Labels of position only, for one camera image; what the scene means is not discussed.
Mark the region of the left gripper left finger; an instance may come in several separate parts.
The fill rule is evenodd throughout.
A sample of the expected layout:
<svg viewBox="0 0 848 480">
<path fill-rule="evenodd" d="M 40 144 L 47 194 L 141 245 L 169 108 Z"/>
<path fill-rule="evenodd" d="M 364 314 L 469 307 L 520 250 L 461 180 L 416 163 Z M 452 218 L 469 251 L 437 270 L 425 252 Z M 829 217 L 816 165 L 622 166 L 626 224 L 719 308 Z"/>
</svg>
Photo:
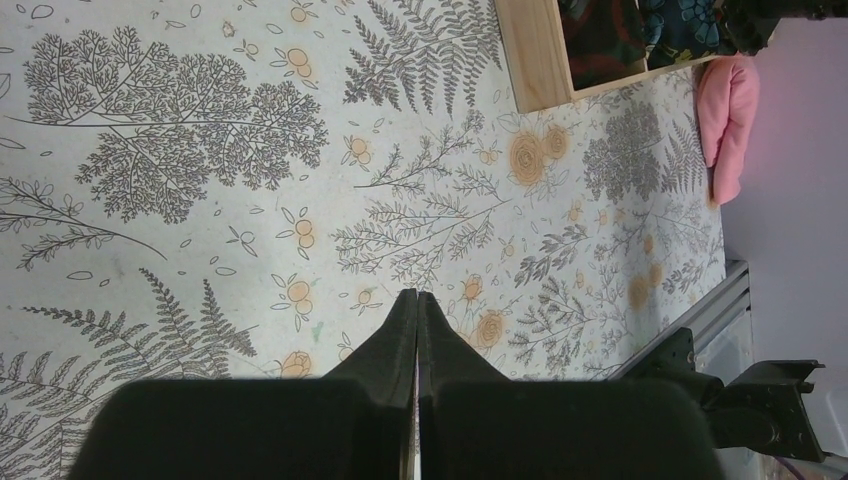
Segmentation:
<svg viewBox="0 0 848 480">
<path fill-rule="evenodd" d="M 73 479 L 409 479 L 417 292 L 323 376 L 143 380 L 96 415 Z"/>
</svg>

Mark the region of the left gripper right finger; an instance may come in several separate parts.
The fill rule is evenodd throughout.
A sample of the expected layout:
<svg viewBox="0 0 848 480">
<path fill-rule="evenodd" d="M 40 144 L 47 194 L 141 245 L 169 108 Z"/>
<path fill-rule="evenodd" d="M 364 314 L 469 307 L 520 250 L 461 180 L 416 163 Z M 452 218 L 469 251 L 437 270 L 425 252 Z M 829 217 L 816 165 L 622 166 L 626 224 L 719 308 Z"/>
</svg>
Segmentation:
<svg viewBox="0 0 848 480">
<path fill-rule="evenodd" d="M 653 379 L 514 381 L 418 296 L 425 479 L 719 479 L 703 414 Z"/>
</svg>

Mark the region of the blue floral necktie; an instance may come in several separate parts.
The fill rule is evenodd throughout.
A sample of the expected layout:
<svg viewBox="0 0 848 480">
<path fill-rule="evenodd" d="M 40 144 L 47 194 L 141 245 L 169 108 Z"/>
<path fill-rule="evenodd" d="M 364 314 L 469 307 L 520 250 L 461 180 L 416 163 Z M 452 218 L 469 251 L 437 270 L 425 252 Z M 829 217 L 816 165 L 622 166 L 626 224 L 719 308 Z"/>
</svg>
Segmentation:
<svg viewBox="0 0 848 480">
<path fill-rule="evenodd" d="M 649 70 L 737 53 L 720 29 L 713 0 L 645 0 L 638 6 Z"/>
</svg>

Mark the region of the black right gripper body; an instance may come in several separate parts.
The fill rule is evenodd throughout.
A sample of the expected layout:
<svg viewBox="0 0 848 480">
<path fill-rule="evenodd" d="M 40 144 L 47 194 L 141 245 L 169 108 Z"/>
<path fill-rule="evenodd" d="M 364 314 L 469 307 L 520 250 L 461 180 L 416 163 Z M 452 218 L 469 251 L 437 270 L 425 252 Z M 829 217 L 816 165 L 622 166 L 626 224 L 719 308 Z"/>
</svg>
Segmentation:
<svg viewBox="0 0 848 480">
<path fill-rule="evenodd" d="M 846 0 L 726 0 L 718 2 L 718 24 L 739 54 L 766 48 L 783 19 L 846 18 Z"/>
</svg>

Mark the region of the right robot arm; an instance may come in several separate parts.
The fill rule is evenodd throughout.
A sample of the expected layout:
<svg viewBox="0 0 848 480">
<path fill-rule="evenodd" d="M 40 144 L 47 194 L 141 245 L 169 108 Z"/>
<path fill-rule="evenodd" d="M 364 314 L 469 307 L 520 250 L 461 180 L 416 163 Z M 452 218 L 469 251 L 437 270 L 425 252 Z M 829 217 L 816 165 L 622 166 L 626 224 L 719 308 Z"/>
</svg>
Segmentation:
<svg viewBox="0 0 848 480">
<path fill-rule="evenodd" d="M 784 18 L 844 18 L 844 1 L 719 1 L 719 26 L 735 54 L 708 63 L 697 90 L 702 151 L 718 204 L 740 191 L 749 136 L 759 101 L 752 58 Z M 697 371 L 694 333 L 680 327 L 617 372 L 628 379 L 661 380 L 687 392 L 704 414 L 714 445 L 822 463 L 847 455 L 846 371 L 816 360 L 766 360 L 729 383 Z"/>
</svg>

